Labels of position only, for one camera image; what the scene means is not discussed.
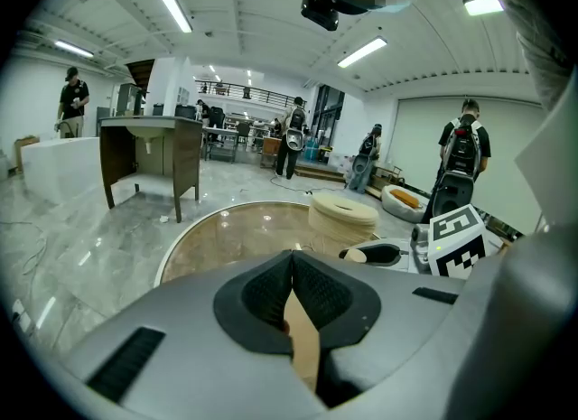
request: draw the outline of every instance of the beige round stool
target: beige round stool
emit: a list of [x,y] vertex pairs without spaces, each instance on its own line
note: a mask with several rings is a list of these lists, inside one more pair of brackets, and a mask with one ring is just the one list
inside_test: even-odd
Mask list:
[[309,207],[309,225],[312,228],[351,245],[370,239],[377,221],[377,210],[327,193],[313,195]]

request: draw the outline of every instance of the cap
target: cap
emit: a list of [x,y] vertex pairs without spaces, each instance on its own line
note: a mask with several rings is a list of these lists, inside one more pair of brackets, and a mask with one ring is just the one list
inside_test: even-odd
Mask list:
[[78,74],[79,74],[79,69],[77,69],[76,67],[70,67],[68,70],[66,70],[66,78],[64,80],[70,81],[70,79],[74,75],[78,75]]

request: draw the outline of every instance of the sink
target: sink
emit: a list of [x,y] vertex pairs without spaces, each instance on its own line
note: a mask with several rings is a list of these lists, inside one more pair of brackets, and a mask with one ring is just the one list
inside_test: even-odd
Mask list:
[[163,127],[150,127],[150,126],[127,126],[128,132],[135,136],[141,137],[145,140],[155,139],[164,134]]

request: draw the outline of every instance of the fluorescent light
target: fluorescent light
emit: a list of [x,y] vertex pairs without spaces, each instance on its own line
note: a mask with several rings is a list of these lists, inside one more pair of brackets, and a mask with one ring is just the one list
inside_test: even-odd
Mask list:
[[91,253],[88,252],[84,257],[82,257],[82,259],[79,261],[79,266],[82,266],[84,263],[87,262],[87,260],[90,258]]
[[383,38],[376,38],[372,42],[366,44],[361,49],[353,52],[350,56],[343,59],[341,62],[338,63],[340,67],[343,69],[345,67],[349,67],[353,62],[357,62],[359,59],[364,58],[366,55],[372,53],[373,51],[377,51],[379,48],[384,47],[387,45],[386,40]]
[[85,51],[84,49],[78,48],[61,40],[56,41],[54,44],[56,44],[59,48],[66,49],[67,51],[74,52],[75,54],[81,55],[83,57],[94,57],[92,52]]
[[504,10],[498,0],[464,0],[469,15],[491,14]]
[[164,5],[166,5],[166,8],[171,13],[172,18],[179,25],[181,30],[183,30],[185,33],[192,32],[191,25],[189,24],[187,18],[184,16],[184,13],[182,12],[179,3],[177,3],[177,0],[163,0],[163,2]]
[[42,324],[46,320],[48,313],[51,311],[51,309],[55,303],[56,303],[56,298],[54,298],[54,296],[50,300],[48,300],[48,303],[46,303],[46,305],[44,306],[44,309],[42,310],[42,314],[40,314],[40,319],[38,319],[38,322],[36,323],[37,329],[40,329],[42,327]]

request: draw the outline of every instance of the white counter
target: white counter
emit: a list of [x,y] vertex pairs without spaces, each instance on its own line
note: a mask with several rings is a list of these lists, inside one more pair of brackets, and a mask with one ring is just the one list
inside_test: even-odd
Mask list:
[[61,204],[102,185],[97,137],[54,139],[22,148],[26,188]]

